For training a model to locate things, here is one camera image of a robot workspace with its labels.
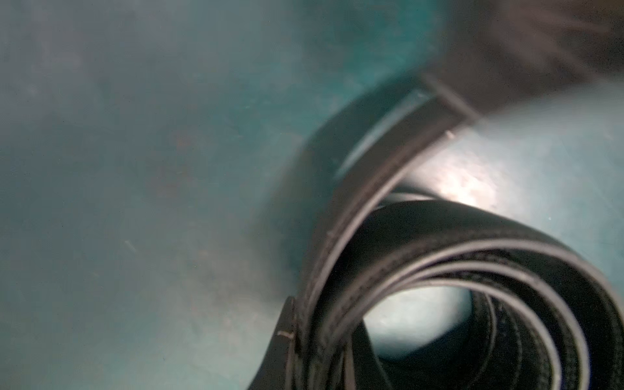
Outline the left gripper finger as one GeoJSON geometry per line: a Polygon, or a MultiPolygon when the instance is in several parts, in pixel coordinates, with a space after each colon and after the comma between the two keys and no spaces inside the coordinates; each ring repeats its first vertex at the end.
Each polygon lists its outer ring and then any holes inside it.
{"type": "Polygon", "coordinates": [[[296,299],[288,297],[280,312],[276,327],[262,363],[249,390],[293,390],[296,363],[297,317],[296,299]]]}

